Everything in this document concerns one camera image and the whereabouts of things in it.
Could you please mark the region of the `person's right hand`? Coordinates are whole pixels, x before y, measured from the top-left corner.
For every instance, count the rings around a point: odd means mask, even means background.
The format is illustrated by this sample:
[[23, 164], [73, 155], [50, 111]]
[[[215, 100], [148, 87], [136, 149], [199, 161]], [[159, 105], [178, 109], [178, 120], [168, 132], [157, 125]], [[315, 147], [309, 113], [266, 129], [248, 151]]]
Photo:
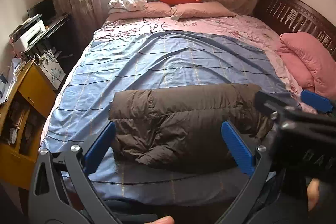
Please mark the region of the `person's right hand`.
[[319, 183], [316, 178], [312, 179], [307, 187], [308, 208], [311, 211], [317, 204], [319, 199]]

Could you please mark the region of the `person's left hand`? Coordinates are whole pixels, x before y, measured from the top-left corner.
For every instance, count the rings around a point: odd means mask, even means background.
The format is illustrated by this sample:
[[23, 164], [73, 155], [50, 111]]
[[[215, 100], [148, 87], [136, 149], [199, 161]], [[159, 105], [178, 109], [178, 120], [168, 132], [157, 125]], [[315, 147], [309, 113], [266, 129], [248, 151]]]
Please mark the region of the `person's left hand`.
[[174, 219], [171, 216], [166, 216], [160, 219], [157, 219], [153, 222], [148, 222], [146, 224], [174, 224]]

